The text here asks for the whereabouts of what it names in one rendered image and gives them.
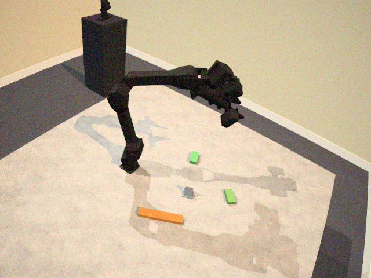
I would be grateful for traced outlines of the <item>orange bar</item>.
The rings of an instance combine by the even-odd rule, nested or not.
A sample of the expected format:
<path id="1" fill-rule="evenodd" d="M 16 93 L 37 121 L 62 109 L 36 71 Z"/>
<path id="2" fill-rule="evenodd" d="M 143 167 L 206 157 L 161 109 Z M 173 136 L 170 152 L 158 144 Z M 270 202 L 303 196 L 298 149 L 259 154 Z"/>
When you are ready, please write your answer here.
<path id="1" fill-rule="evenodd" d="M 182 224 L 183 215 L 169 213 L 165 211 L 153 210 L 144 207 L 140 207 L 138 211 L 138 217 L 148 218 L 157 221 L 169 222 L 173 224 Z"/>

